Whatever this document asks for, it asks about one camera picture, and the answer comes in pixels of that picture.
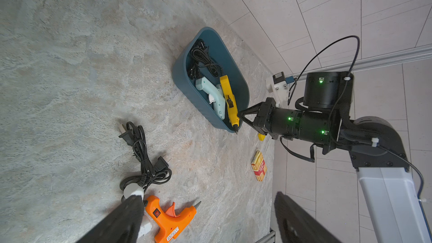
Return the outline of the orange hot glue gun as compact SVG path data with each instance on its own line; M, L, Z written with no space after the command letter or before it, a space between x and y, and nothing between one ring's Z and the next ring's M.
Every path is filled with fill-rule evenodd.
M175 212L175 202L164 211L160 204L160 199L154 195L150 195L146 199L145 210L147 214L156 222L160 230L154 237L156 243L171 243L183 232L183 230L191 223L194 216L197 214L197 208L201 204L199 201L196 205L184 208L179 215Z

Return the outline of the yellow hot glue gun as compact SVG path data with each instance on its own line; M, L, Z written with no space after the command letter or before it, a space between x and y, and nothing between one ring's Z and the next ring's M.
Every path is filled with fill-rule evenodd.
M235 133L238 134L240 118L238 117L238 109L235 95L233 94L231 84L227 75L220 77L220 85L222 87L223 95L226 100L229 122L231 123Z

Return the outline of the mint green hot glue gun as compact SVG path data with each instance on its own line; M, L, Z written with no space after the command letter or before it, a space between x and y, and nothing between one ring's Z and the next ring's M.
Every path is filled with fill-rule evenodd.
M204 91L208 95L209 103L213 106L216 115L221 119L225 119L226 100L220 84L214 85L206 77L197 79L195 87L198 91Z

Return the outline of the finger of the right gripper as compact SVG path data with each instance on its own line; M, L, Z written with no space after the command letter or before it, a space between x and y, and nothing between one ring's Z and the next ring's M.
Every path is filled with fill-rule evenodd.
M239 111L238 115L250 115L250 114L257 114L262 106L263 102L260 102L256 105L253 105L247 109L244 109L242 111Z
M250 117L250 115L239 115L239 118L244 122L244 124L247 124L253 129L257 129L257 126L255 124L256 116L253 115L250 119L248 118L248 116Z

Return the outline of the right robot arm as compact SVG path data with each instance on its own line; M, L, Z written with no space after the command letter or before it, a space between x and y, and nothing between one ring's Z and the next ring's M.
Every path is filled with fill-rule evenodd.
M357 172L372 225L380 243L429 243L432 234L421 201L422 187L412 176L417 168L407 157L397 131L377 117L351 120L351 101L310 102L300 98L295 109L276 106L273 98L239 112L261 135L300 139L324 154L345 150Z

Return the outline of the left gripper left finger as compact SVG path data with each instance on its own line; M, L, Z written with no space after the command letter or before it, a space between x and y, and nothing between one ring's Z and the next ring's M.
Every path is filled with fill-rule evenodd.
M136 243L143 216L143 198L132 195L77 243Z

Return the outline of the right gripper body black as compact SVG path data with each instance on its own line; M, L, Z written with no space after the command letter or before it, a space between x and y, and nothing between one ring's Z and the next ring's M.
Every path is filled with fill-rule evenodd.
M336 111L329 113L277 108L275 99L271 97L254 105L253 115L253 128L275 140L284 137L330 145L340 128L340 116Z

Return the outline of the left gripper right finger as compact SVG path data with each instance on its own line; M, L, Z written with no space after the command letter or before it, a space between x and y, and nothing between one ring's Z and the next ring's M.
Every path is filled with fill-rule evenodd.
M283 243L338 243L340 241L282 192L276 194L274 208Z

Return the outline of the white hot glue gun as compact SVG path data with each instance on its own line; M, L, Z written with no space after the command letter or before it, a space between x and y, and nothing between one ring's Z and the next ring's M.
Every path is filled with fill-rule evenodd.
M162 185L172 177L172 171L165 159L158 157L153 164L148 156L145 131L141 125L135 126L131 121L121 124L120 138L132 147L133 155L140 163L140 174L131 175L120 182L120 189L123 191L122 200L132 195L144 198L144 194L151 185Z

